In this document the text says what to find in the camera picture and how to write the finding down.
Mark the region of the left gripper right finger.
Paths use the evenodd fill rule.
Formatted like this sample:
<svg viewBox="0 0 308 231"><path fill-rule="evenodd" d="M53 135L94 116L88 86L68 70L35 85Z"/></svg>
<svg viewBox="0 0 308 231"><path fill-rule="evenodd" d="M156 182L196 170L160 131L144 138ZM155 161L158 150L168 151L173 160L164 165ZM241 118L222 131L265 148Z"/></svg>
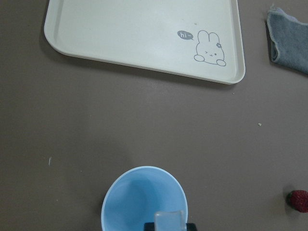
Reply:
<svg viewBox="0 0 308 231"><path fill-rule="evenodd" d="M186 231L198 231L194 223L186 223Z"/></svg>

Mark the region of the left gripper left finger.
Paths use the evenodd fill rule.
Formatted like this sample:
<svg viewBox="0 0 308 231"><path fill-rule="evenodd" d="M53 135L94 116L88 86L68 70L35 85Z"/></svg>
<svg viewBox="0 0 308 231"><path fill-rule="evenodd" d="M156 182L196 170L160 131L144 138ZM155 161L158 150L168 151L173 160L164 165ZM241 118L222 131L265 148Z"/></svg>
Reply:
<svg viewBox="0 0 308 231"><path fill-rule="evenodd" d="M144 231L156 231L156 225L154 222L147 222L143 227Z"/></svg>

